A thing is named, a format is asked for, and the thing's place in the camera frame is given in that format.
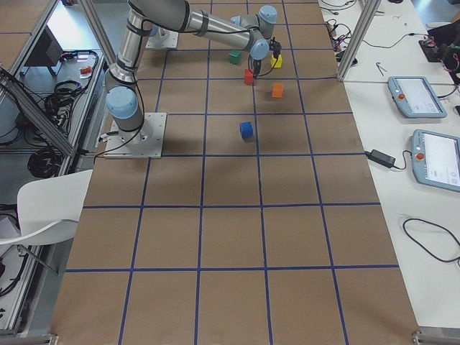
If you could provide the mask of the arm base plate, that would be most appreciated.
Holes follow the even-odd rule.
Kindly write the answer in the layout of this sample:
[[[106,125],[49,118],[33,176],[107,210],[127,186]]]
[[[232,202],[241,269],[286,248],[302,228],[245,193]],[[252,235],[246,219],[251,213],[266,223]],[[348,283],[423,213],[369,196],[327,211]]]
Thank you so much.
[[[148,158],[160,159],[167,121],[166,113],[147,112],[144,116],[144,124],[140,132],[132,133],[119,131],[113,120],[111,131],[117,134],[110,136],[106,142],[106,159],[136,159]]]
[[[151,34],[146,48],[148,50],[174,50],[178,46],[177,32],[165,31],[159,29],[155,34]]]

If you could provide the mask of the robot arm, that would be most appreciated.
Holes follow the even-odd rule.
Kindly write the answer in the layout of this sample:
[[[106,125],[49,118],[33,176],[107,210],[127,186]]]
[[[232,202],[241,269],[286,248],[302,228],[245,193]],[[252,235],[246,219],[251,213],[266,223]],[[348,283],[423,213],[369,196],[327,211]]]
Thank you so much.
[[[211,49],[226,47],[247,54],[255,78],[266,59],[279,50],[273,39],[277,10],[249,1],[129,1],[124,38],[106,74],[106,105],[127,134],[144,127],[144,107],[164,106],[172,112],[167,129],[206,129]],[[148,39],[178,34],[178,46],[160,53],[163,72],[150,81],[154,53]]]
[[[153,25],[149,35],[149,39],[154,40],[155,42],[163,42],[167,40],[169,36],[169,30]]]

